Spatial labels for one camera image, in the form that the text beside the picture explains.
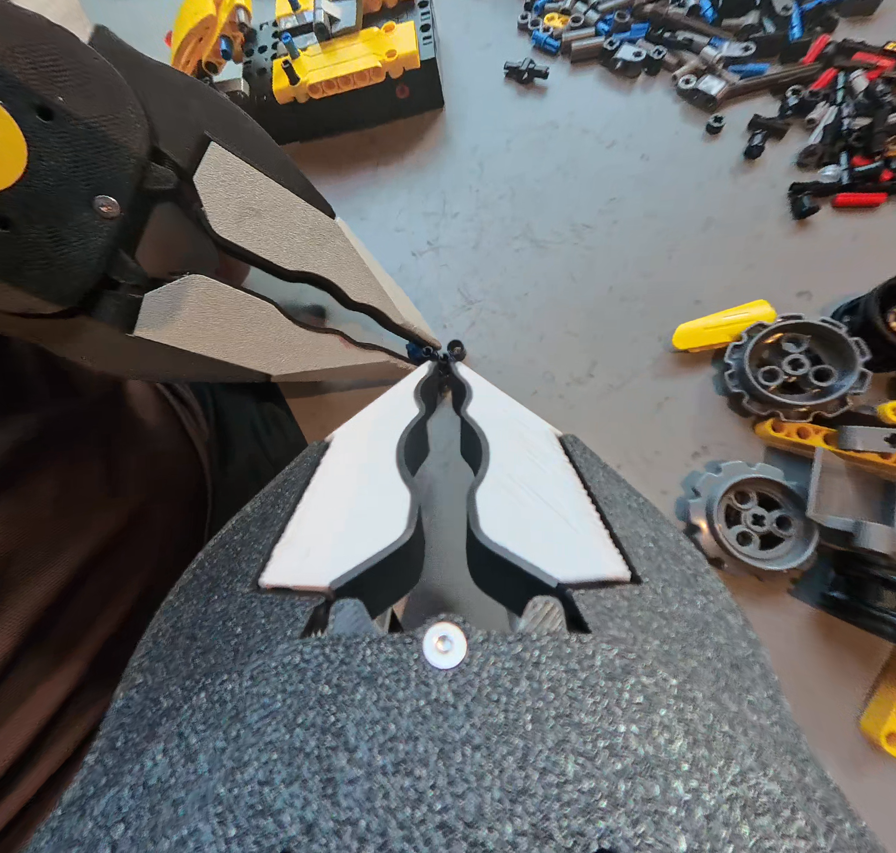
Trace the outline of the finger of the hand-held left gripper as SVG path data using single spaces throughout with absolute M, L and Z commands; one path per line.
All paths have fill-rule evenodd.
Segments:
M 274 381 L 399 381 L 418 369 L 341 332 L 295 322 L 273 302 L 202 275 L 147 293 L 133 335 Z
M 251 264 L 322 289 L 408 342 L 438 339 L 408 294 L 341 218 L 301 196 L 218 142 L 193 177 L 212 235 Z

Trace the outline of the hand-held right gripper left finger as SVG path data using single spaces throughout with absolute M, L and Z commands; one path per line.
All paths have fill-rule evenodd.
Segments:
M 425 534 L 414 479 L 439 386 L 440 366 L 419 366 L 330 433 L 261 571 L 263 590 L 357 600 L 375 618 L 415 587 Z

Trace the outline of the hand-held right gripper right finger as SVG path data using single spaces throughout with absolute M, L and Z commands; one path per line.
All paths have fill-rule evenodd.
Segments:
M 574 590 L 630 584 L 633 568 L 562 432 L 464 364 L 452 366 L 452 399 L 472 472 L 466 556 L 478 589 L 519 618 L 549 598 L 579 619 Z

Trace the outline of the yellow toy vehicle model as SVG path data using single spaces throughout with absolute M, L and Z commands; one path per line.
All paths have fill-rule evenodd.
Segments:
M 433 0 L 184 0 L 166 42 L 279 144 L 444 108 Z

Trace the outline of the black multi-hole connector piece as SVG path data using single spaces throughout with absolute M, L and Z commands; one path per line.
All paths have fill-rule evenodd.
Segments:
M 420 349 L 420 355 L 424 361 L 435 363 L 442 376 L 448 376 L 453 372 L 454 365 L 462 364 L 466 360 L 467 349 L 463 341 L 454 339 L 441 350 L 425 345 Z

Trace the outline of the pile of small building parts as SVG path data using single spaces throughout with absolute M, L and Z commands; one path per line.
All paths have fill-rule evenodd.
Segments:
M 894 37 L 840 37 L 842 21 L 872 19 L 886 0 L 523 0 L 517 28 L 534 50 L 600 63 L 626 79 L 668 73 L 677 96 L 726 126 L 721 109 L 746 98 L 777 101 L 745 129 L 743 160 L 800 124 L 795 158 L 813 178 L 787 192 L 792 220 L 894 201 Z

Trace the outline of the grey desk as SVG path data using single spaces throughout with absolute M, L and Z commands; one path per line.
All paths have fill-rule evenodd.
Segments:
M 792 220 L 797 127 L 745 161 L 764 100 L 717 136 L 667 74 L 625 81 L 548 60 L 537 88 L 503 75 L 532 51 L 520 0 L 434 0 L 445 105 L 291 155 L 476 370 L 576 433 L 663 511 L 713 461 L 765 451 L 678 324 L 753 299 L 819 315 L 894 275 L 894 203 Z

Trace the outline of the yellow curved panel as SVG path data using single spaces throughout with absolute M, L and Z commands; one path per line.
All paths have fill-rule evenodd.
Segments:
M 696 353 L 726 348 L 756 322 L 774 322 L 777 310 L 764 299 L 683 322 L 671 336 L 674 351 Z

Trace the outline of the group of grey toothed wheels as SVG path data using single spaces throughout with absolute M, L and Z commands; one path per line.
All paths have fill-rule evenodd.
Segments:
M 852 410 L 872 378 L 869 358 L 867 344 L 842 323 L 783 315 L 756 322 L 725 348 L 721 387 L 730 404 L 750 418 L 753 431 L 767 419 L 876 425 L 884 422 L 877 410 Z M 765 461 L 719 462 L 689 480 L 686 533 L 723 571 L 800 573 L 819 546 L 819 531 L 805 514 L 812 461 L 757 437 Z

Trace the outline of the black wheel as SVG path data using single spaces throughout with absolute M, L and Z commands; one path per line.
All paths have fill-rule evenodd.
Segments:
M 837 306 L 832 318 L 842 323 L 851 336 L 867 344 L 869 371 L 895 371 L 895 277 Z

